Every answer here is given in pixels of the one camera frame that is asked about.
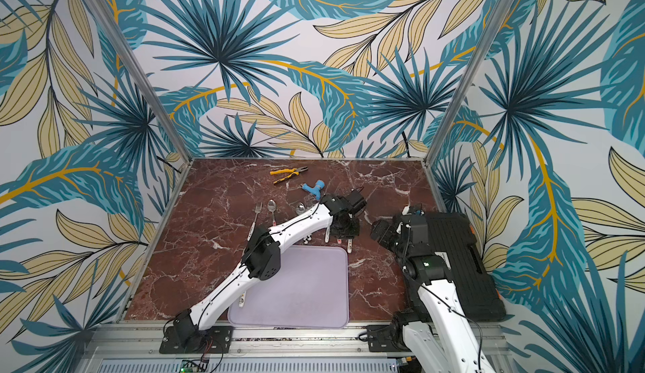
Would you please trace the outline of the spoon with white printed handle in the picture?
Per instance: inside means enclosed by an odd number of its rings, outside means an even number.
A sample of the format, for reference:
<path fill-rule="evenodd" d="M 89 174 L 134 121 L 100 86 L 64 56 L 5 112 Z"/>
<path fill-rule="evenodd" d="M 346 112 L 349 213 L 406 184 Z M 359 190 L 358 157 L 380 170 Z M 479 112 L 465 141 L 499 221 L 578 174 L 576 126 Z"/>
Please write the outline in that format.
<path fill-rule="evenodd" d="M 262 203 L 257 203 L 255 205 L 255 209 L 254 209 L 255 216 L 254 216 L 253 222 L 252 222 L 252 224 L 250 226 L 250 231 L 248 233 L 247 240 L 251 239 L 251 237 L 252 237 L 252 235 L 253 235 L 253 233 L 255 231 L 256 223 L 257 223 L 257 220 L 258 220 L 258 217 L 259 217 L 259 215 L 261 213 L 262 208 L 263 208 Z"/>

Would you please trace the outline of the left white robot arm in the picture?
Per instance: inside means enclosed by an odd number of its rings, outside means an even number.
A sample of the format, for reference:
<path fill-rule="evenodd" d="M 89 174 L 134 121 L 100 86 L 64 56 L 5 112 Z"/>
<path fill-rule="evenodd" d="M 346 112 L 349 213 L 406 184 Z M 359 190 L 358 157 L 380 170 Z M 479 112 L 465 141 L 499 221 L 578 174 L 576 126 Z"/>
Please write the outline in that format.
<path fill-rule="evenodd" d="M 282 266 L 282 254 L 295 243 L 322 229 L 339 238 L 356 237 L 358 215 L 365 207 L 366 199 L 356 189 L 345 196 L 326 194 L 291 220 L 253 228 L 235 269 L 205 299 L 174 317 L 172 328 L 181 347 L 207 343 L 208 331 L 223 312 L 253 285 L 274 277 Z"/>

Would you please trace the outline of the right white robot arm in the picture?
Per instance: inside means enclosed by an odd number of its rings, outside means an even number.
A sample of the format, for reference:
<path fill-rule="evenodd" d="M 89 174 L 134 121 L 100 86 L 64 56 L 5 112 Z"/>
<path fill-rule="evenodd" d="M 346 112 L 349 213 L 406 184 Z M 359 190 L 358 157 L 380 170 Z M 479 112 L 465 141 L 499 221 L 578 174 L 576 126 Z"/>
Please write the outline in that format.
<path fill-rule="evenodd" d="M 377 220 L 371 239 L 389 250 L 418 302 L 399 312 L 391 340 L 413 353 L 424 372 L 492 372 L 484 332 L 498 304 L 492 280 L 478 258 L 475 233 L 461 214 L 417 211 Z"/>

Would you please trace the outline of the black tool case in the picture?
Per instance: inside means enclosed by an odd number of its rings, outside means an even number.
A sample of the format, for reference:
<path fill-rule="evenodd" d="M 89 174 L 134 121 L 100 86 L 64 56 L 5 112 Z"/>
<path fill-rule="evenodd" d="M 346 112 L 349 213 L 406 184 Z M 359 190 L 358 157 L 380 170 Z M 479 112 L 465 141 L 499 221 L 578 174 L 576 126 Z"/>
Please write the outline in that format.
<path fill-rule="evenodd" d="M 495 283 L 477 250 L 470 222 L 462 214 L 405 215 L 401 227 L 401 254 L 406 265 L 439 257 L 453 279 L 462 313 L 481 323 L 501 322 L 507 312 Z"/>

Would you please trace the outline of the yellow black pliers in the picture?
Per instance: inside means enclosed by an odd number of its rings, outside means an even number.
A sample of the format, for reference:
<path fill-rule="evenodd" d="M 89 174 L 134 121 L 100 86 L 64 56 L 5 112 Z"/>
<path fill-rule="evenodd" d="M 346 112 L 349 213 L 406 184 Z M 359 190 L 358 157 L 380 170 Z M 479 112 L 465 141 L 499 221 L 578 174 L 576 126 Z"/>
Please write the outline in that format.
<path fill-rule="evenodd" d="M 302 173 L 305 173 L 308 171 L 308 167 L 301 167 L 301 168 L 287 168 L 287 169 L 280 169 L 280 170 L 274 170 L 270 171 L 270 176 L 278 176 L 280 175 L 281 177 L 278 178 L 273 182 L 274 185 L 277 185 L 279 183 L 283 183 L 290 178 L 294 178 L 296 176 L 299 176 Z"/>

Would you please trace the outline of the lilac placemat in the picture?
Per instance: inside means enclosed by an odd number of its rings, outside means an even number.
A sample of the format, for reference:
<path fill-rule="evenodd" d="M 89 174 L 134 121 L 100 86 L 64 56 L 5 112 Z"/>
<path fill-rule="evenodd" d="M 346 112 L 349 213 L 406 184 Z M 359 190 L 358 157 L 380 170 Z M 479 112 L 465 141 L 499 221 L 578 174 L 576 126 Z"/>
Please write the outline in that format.
<path fill-rule="evenodd" d="M 349 322 L 348 254 L 339 247 L 294 245 L 275 277 L 228 309 L 235 327 L 341 329 Z"/>

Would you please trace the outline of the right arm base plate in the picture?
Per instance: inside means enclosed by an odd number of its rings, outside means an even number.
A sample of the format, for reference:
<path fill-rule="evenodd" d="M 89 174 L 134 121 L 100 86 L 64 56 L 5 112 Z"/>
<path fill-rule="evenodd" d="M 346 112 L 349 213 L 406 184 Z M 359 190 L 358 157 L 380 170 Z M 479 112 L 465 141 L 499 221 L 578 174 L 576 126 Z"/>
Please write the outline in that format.
<path fill-rule="evenodd" d="M 391 324 L 373 324 L 366 327 L 365 336 L 370 352 L 409 352 L 401 333 Z"/>

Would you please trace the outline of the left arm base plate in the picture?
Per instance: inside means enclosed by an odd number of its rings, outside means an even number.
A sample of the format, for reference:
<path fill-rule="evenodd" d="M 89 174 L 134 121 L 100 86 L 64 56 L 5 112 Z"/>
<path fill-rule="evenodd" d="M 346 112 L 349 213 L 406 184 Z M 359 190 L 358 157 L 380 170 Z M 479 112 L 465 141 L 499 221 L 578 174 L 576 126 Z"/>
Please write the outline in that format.
<path fill-rule="evenodd" d="M 162 355 L 187 354 L 228 354 L 233 336 L 232 326 L 213 326 L 205 332 L 192 334 L 187 341 L 181 341 L 174 326 L 164 330 L 159 353 Z"/>

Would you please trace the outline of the aluminium frame post right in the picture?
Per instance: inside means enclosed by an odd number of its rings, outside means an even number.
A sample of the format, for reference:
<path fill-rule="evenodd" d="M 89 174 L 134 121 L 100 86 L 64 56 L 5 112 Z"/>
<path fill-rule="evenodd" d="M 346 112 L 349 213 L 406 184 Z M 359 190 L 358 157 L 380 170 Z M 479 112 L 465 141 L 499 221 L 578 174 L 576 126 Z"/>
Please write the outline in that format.
<path fill-rule="evenodd" d="M 428 154 L 424 158 L 423 165 L 425 168 L 430 169 L 431 166 L 433 166 L 433 163 L 438 159 L 441 147 L 448 136 L 450 128 L 465 99 L 473 78 L 475 77 L 480 64 L 484 62 L 485 56 L 488 54 L 492 42 L 494 42 L 497 33 L 502 27 L 507 12 L 509 12 L 513 2 L 514 0 L 497 0 L 493 7 L 490 20 L 488 20 L 486 28 L 482 30 L 480 39 L 478 40 L 475 50 L 467 63 L 462 79 L 460 79 L 460 83 L 455 90 L 455 94 L 447 110 L 443 114 L 442 123 L 439 125 L 433 138 L 433 143 L 428 150 Z"/>

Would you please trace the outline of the aluminium frame post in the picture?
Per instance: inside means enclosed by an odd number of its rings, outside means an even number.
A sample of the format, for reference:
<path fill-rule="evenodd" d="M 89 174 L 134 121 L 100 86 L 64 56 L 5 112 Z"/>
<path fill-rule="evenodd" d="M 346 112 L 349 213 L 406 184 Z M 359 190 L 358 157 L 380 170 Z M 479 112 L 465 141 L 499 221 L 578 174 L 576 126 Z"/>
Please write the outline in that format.
<path fill-rule="evenodd" d="M 428 154 L 424 158 L 423 165 L 425 168 L 430 169 L 431 166 L 433 166 L 433 163 L 438 159 L 441 147 L 448 136 L 450 128 L 465 99 L 473 78 L 475 77 L 480 64 L 484 62 L 485 56 L 488 54 L 492 42 L 494 42 L 497 33 L 502 27 L 507 12 L 509 12 L 513 2 L 514 0 L 497 0 L 493 7 L 490 20 L 488 20 L 486 28 L 482 30 L 480 39 L 478 40 L 475 50 L 467 63 L 462 79 L 460 79 L 460 83 L 455 90 L 455 94 L 447 110 L 443 114 L 442 123 L 439 125 L 433 138 L 433 143 L 428 150 Z"/>
<path fill-rule="evenodd" d="M 124 34 L 121 32 L 114 16 L 110 15 L 108 4 L 104 0 L 84 0 L 90 12 L 94 15 L 97 23 L 105 32 L 115 52 L 121 58 L 124 67 L 128 70 L 131 79 L 137 84 L 147 104 L 156 115 L 159 124 L 165 130 L 172 145 L 181 156 L 184 163 L 191 164 L 192 156 L 184 145 L 183 139 L 176 132 L 169 114 L 165 111 L 153 86 L 146 77 L 144 69 L 138 63 L 133 50 L 130 48 Z"/>

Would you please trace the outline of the aluminium front rail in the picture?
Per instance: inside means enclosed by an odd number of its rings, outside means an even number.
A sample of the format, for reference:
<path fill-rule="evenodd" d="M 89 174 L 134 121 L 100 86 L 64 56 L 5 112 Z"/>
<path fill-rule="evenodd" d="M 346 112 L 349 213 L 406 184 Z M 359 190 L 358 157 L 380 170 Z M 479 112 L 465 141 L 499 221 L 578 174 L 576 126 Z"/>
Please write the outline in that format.
<path fill-rule="evenodd" d="M 397 372 L 406 353 L 369 350 L 358 339 L 367 323 L 342 329 L 270 329 L 233 331 L 225 355 L 208 356 L 214 372 Z M 94 334 L 77 367 L 79 372 L 178 372 L 193 355 L 163 355 L 162 321 L 125 321 L 104 325 Z"/>

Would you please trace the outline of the aluminium frame post left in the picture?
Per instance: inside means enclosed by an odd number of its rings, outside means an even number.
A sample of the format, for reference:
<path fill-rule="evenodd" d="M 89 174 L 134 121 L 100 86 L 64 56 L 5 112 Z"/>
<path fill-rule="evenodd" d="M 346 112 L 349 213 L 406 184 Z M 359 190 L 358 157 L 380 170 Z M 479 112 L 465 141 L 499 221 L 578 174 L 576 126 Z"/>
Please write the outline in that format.
<path fill-rule="evenodd" d="M 114 16 L 110 15 L 108 4 L 104 0 L 84 0 L 90 12 L 94 15 L 97 23 L 105 32 L 115 52 L 121 58 L 124 67 L 128 70 L 131 79 L 137 84 L 147 104 L 156 115 L 159 124 L 165 130 L 172 145 L 181 156 L 184 163 L 191 164 L 192 156 L 184 145 L 183 139 L 176 132 L 169 114 L 165 111 L 153 86 L 146 77 L 144 69 L 138 63 L 133 50 L 130 48 L 124 34 L 121 32 Z"/>

